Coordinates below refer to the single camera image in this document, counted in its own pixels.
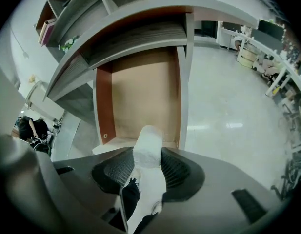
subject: monitor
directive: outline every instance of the monitor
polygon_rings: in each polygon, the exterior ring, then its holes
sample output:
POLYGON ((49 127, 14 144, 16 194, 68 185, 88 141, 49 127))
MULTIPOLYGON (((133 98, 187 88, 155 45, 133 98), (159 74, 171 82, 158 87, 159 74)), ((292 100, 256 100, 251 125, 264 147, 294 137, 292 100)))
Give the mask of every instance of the monitor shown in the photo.
POLYGON ((283 36, 283 28, 268 21, 260 20, 258 30, 264 32, 273 38, 281 41, 283 36))

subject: white wall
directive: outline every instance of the white wall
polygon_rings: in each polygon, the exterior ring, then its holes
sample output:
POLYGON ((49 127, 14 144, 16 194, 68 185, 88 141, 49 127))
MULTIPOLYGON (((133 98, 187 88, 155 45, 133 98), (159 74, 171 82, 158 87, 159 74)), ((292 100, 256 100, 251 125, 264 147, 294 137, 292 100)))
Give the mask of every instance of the white wall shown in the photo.
POLYGON ((32 74, 49 83, 58 64, 46 47, 38 44, 38 34, 33 26, 46 1, 22 0, 0 32, 0 67, 9 80, 18 74, 19 92, 24 97, 32 74))
POLYGON ((275 19, 275 15, 260 0, 218 0, 237 7, 257 19, 275 19))
POLYGON ((10 135, 24 99, 0 69, 0 135, 10 135))

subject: brown wooden board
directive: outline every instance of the brown wooden board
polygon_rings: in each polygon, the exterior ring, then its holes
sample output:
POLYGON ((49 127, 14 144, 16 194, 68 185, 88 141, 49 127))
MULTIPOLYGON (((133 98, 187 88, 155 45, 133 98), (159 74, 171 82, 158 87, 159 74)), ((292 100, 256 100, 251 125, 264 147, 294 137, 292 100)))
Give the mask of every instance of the brown wooden board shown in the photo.
POLYGON ((106 144, 116 137, 115 121, 112 103, 112 69, 106 64, 96 72, 96 103, 97 118, 100 128, 102 143, 106 144))
POLYGON ((137 139, 146 125, 178 142, 178 84, 174 47, 138 52, 113 61, 112 104, 117 137, 137 139))

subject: computer monitor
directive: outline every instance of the computer monitor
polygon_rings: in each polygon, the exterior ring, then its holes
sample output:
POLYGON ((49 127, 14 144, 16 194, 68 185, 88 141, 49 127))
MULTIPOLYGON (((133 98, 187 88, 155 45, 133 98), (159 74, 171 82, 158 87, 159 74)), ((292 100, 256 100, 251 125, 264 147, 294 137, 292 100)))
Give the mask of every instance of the computer monitor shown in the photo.
POLYGON ((266 47, 277 50, 277 53, 280 54, 282 51, 282 42, 281 40, 278 40, 272 36, 270 36, 267 33, 264 33, 262 31, 253 29, 251 31, 251 36, 254 38, 254 40, 259 41, 260 43, 264 44, 266 47))
POLYGON ((241 25, 230 23, 230 22, 223 22, 223 28, 234 31, 234 32, 236 32, 236 31, 240 32, 241 31, 241 25))
POLYGON ((281 41, 283 36, 283 28, 268 21, 260 20, 258 30, 264 32, 273 38, 281 41))

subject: black screen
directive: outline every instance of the black screen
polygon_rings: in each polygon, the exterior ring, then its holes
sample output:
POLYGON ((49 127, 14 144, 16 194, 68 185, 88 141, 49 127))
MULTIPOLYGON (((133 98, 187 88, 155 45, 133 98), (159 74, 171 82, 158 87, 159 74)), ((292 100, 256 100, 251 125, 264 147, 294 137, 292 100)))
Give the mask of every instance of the black screen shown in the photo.
POLYGON ((260 20, 258 30, 276 38, 279 41, 282 40, 283 28, 271 22, 260 20))
POLYGON ((241 31, 241 25, 239 24, 234 24, 234 23, 230 23, 230 22, 223 22, 223 28, 224 29, 228 29, 228 30, 231 30, 231 31, 236 31, 237 32, 240 32, 241 31))

